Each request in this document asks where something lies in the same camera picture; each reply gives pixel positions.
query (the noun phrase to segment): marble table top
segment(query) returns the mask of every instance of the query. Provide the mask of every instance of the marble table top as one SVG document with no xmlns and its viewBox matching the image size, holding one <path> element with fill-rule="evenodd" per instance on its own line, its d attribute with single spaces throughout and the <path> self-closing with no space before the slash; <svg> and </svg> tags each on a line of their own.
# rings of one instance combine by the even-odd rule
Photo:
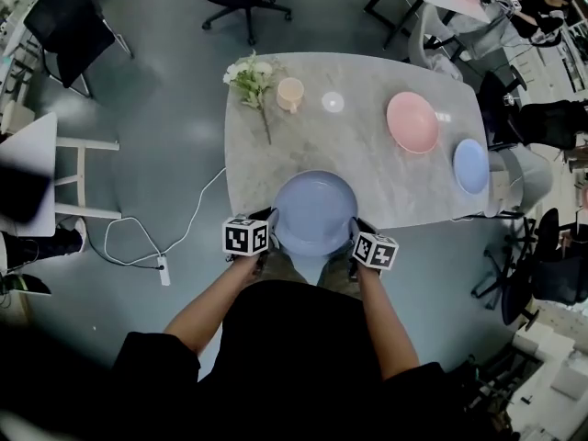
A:
<svg viewBox="0 0 588 441">
<path fill-rule="evenodd" d="M 241 104 L 231 88 L 225 117 L 225 163 L 233 213 L 273 204 L 278 190 L 306 170 L 341 176 L 355 191 L 359 216 L 379 229 L 447 221 L 484 210 L 488 187 L 469 195 L 457 184 L 452 158 L 458 143 L 472 138 L 486 149 L 473 90 L 447 75 L 376 57 L 327 52 L 260 57 L 278 62 L 275 86 L 288 76 L 304 83 L 297 114 L 266 92 L 272 144 L 261 114 Z M 330 113 L 322 96 L 335 91 L 345 108 Z M 439 118 L 439 141 L 429 153 L 408 153 L 390 136 L 390 99 L 411 91 L 429 101 Z"/>
</svg>

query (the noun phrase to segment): white cable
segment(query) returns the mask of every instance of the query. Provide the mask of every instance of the white cable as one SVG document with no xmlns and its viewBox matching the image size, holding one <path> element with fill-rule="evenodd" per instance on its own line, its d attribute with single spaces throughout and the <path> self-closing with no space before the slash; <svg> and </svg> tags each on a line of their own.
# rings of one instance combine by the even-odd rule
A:
<svg viewBox="0 0 588 441">
<path fill-rule="evenodd" d="M 153 239 L 151 238 L 151 236 L 149 235 L 149 233 L 145 230 L 145 228 L 143 227 L 143 224 L 141 224 L 141 221 L 138 220 L 136 217 L 123 217 L 122 219 L 116 219 L 113 220 L 107 227 L 107 232 L 104 235 L 104 254 L 108 257 L 108 259 L 118 263 L 119 265 L 124 265 L 124 266 L 132 266 L 136 263 L 139 263 L 140 261 L 144 261 L 144 260 L 148 260 L 149 258 L 155 258 L 156 256 L 162 256 L 163 254 L 166 254 L 167 252 L 169 252 L 172 248 L 174 248 L 176 245 L 178 245 L 179 243 L 182 243 L 184 241 L 184 239 L 186 239 L 187 235 L 190 233 L 190 228 L 192 227 L 192 222 L 194 222 L 194 219 L 196 218 L 196 215 L 198 214 L 198 210 L 200 209 L 200 203 L 202 202 L 202 195 L 204 195 L 204 192 L 207 190 L 207 188 L 212 185 L 215 180 L 222 175 L 222 173 L 224 173 L 226 171 L 227 167 L 223 167 L 222 170 L 220 170 L 214 178 L 212 178 L 205 187 L 203 187 L 200 190 L 200 196 L 198 197 L 198 204 L 196 205 L 196 210 L 194 211 L 194 214 L 192 214 L 192 217 L 190 219 L 190 222 L 187 225 L 187 229 L 186 229 L 186 233 L 184 233 L 184 235 L 182 236 L 182 238 L 176 240 L 175 242 L 173 242 L 171 245 L 169 245 L 165 250 L 160 251 L 159 248 L 157 248 L 157 245 L 154 243 Z M 117 258 L 115 258 L 114 256 L 111 256 L 108 253 L 107 250 L 107 240 L 108 240 L 108 232 L 110 231 L 110 227 L 117 223 L 117 222 L 123 222 L 123 221 L 135 221 L 139 224 L 139 227 L 141 227 L 141 230 L 143 231 L 143 233 L 147 236 L 147 240 L 149 240 L 149 243 L 152 245 L 153 249 L 155 250 L 156 253 L 154 254 L 149 254 L 147 256 L 144 256 L 143 258 L 137 258 L 136 260 L 130 261 L 130 262 L 124 262 L 124 261 L 120 261 Z"/>
</svg>

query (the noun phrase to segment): blue plate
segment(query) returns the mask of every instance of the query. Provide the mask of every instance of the blue plate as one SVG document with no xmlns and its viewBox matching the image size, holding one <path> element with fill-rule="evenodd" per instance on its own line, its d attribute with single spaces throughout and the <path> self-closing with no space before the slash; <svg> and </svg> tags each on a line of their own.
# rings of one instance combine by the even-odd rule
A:
<svg viewBox="0 0 588 441">
<path fill-rule="evenodd" d="M 357 199 L 339 176 L 309 171 L 293 176 L 274 201 L 279 211 L 276 237 L 294 254 L 330 254 L 349 240 L 349 220 Z"/>
<path fill-rule="evenodd" d="M 488 155 L 483 147 L 473 139 L 461 141 L 453 154 L 453 172 L 466 193 L 481 193 L 490 176 Z"/>
</svg>

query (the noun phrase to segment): hand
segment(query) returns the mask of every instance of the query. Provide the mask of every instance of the hand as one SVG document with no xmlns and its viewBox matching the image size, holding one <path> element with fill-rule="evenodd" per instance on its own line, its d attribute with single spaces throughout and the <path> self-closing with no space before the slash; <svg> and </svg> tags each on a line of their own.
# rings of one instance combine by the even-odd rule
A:
<svg viewBox="0 0 588 441">
<path fill-rule="evenodd" d="M 258 271 L 259 254 L 254 256 L 239 256 L 232 262 L 231 268 L 242 276 L 243 288 L 254 282 Z"/>
<path fill-rule="evenodd" d="M 356 260 L 356 262 L 357 262 L 357 274 L 360 277 L 375 276 L 375 277 L 379 278 L 379 271 L 377 269 L 367 267 L 364 264 L 359 263 L 357 260 Z"/>
</svg>

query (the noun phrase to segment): person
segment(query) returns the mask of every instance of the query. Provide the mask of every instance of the person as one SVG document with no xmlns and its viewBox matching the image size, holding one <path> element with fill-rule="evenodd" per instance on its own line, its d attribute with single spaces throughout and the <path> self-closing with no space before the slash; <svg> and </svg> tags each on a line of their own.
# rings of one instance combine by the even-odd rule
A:
<svg viewBox="0 0 588 441">
<path fill-rule="evenodd" d="M 70 231 L 57 227 L 52 237 L 18 237 L 0 232 L 0 273 L 53 256 L 81 253 L 86 238 L 87 231 L 82 218 L 78 218 Z"/>
<path fill-rule="evenodd" d="M 50 295 L 37 277 L 18 272 L 20 268 L 54 256 L 82 253 L 87 238 L 85 222 L 78 218 L 72 230 L 57 227 L 52 237 L 18 237 L 0 232 L 0 298 L 12 290 Z"/>
<path fill-rule="evenodd" d="M 491 20 L 487 25 L 471 17 L 454 17 L 449 26 L 466 45 L 462 60 L 480 59 L 504 46 L 522 44 L 549 45 L 557 42 L 558 29 L 565 22 L 571 0 L 516 0 L 520 9 L 509 0 L 494 1 L 486 6 Z"/>
<path fill-rule="evenodd" d="M 420 364 L 378 271 L 357 264 L 349 276 L 348 252 L 317 286 L 277 248 L 261 265 L 239 257 L 162 334 L 129 333 L 113 367 L 119 426 L 134 437 L 161 428 L 166 439 L 212 429 L 460 439 L 467 425 L 446 374 Z M 198 382 L 221 325 L 214 367 Z"/>
</svg>

